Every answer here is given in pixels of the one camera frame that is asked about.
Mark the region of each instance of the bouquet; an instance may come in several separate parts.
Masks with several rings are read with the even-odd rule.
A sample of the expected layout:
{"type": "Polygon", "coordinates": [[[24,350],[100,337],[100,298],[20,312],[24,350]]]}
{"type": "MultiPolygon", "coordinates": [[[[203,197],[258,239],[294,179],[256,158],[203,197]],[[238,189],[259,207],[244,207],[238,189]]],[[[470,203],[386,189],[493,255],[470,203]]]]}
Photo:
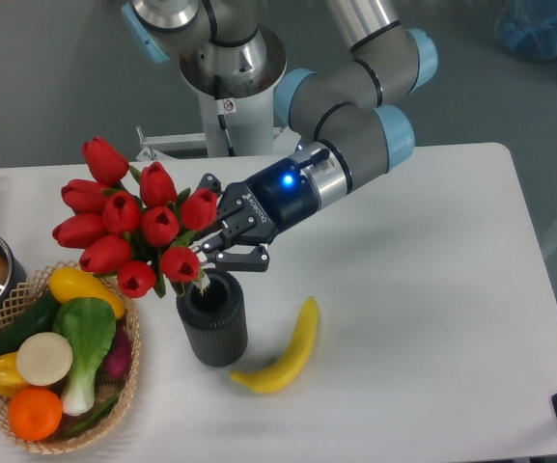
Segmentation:
{"type": "Polygon", "coordinates": [[[178,295],[189,282],[203,290],[208,279],[189,246],[215,222],[217,195],[207,188],[178,193],[160,162],[139,171],[100,137],[84,143],[82,153],[94,180],[77,178],[62,188],[74,215],[53,230],[57,242],[83,249],[81,268],[116,275],[128,297],[150,289],[164,297],[165,277],[178,295]],[[128,173],[139,185],[138,196],[122,183],[128,173]]]}

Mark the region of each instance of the yellow banana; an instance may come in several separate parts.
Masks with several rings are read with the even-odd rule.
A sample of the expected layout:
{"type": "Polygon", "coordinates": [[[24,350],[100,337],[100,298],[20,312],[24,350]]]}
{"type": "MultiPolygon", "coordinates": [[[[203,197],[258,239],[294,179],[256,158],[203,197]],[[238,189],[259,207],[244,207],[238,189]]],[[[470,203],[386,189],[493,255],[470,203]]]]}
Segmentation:
{"type": "Polygon", "coordinates": [[[299,311],[291,341],[282,357],[275,364],[258,371],[231,371],[231,379],[260,394],[273,393],[289,385],[308,361],[318,324],[319,306],[311,296],[299,311]]]}

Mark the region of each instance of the woven basket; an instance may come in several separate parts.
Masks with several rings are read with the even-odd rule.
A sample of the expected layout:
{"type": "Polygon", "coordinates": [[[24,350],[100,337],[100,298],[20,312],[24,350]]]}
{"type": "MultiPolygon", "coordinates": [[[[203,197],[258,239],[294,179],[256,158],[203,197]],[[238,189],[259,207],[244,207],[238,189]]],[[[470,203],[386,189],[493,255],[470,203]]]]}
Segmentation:
{"type": "MultiPolygon", "coordinates": [[[[4,301],[4,306],[0,310],[0,330],[12,323],[14,319],[24,312],[31,304],[42,295],[48,287],[48,279],[53,271],[60,267],[78,267],[76,262],[58,262],[55,266],[46,267],[44,270],[36,272],[33,278],[26,283],[20,283],[4,301]]],[[[96,405],[100,405],[113,394],[119,394],[119,399],[111,412],[98,422],[93,428],[85,431],[76,437],[68,440],[58,439],[57,435],[64,431],[68,426],[82,420],[84,417],[69,417],[64,415],[60,427],[53,436],[39,442],[29,442],[17,438],[10,430],[8,423],[8,404],[10,400],[0,395],[0,430],[6,438],[13,442],[17,447],[26,449],[32,453],[56,454],[81,449],[109,432],[124,415],[127,410],[134,390],[139,369],[139,354],[141,349],[141,337],[139,329],[138,312],[136,304],[132,299],[124,296],[117,287],[114,278],[102,279],[102,282],[115,292],[124,302],[126,313],[124,318],[125,331],[132,342],[132,365],[128,375],[119,381],[109,378],[106,374],[98,372],[96,376],[96,405]]]]}

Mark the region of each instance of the blue led light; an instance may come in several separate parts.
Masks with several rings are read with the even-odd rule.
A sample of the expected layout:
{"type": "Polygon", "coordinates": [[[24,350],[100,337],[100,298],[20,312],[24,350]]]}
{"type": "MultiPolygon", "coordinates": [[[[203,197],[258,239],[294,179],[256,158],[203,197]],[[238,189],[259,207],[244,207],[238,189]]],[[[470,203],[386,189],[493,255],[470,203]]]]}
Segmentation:
{"type": "Polygon", "coordinates": [[[291,174],[286,174],[282,177],[282,186],[290,187],[295,183],[295,179],[291,174]]]}

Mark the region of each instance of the red tulip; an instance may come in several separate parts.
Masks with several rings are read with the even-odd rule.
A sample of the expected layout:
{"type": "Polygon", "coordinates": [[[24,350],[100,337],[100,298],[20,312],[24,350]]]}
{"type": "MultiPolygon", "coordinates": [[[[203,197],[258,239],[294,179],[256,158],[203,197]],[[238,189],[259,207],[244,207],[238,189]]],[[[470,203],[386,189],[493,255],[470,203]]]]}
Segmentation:
{"type": "Polygon", "coordinates": [[[102,194],[107,185],[96,181],[75,179],[62,188],[64,203],[69,205],[75,213],[95,212],[100,214],[108,197],[102,194]]]}
{"type": "Polygon", "coordinates": [[[131,260],[130,244],[117,234],[108,234],[87,248],[78,261],[86,272],[107,274],[131,260]]]}
{"type": "Polygon", "coordinates": [[[108,198],[102,211],[102,222],[113,234],[134,232],[141,224],[141,208],[132,195],[120,191],[108,198]]]}
{"type": "Polygon", "coordinates": [[[89,172],[100,183],[113,186],[127,174],[127,159],[101,137],[85,142],[82,152],[89,172]]]}
{"type": "Polygon", "coordinates": [[[124,264],[117,274],[117,285],[127,297],[143,297],[155,285],[153,269],[141,260],[124,264]]]}
{"type": "Polygon", "coordinates": [[[201,262],[190,248],[175,246],[162,255],[160,270],[172,282],[191,282],[199,274],[201,262]]]}
{"type": "Polygon", "coordinates": [[[107,234],[100,215],[89,212],[70,217],[53,229],[53,238],[65,248],[85,249],[107,234]]]}
{"type": "Polygon", "coordinates": [[[199,188],[181,205],[181,223],[189,230],[202,230],[216,220],[217,197],[207,188],[199,188]]]}
{"type": "Polygon", "coordinates": [[[154,207],[141,217],[141,231],[152,246],[166,246],[180,231],[180,223],[168,207],[154,207]]]}
{"type": "Polygon", "coordinates": [[[158,161],[154,161],[141,172],[141,200],[147,207],[166,205],[178,198],[173,179],[158,161]]]}

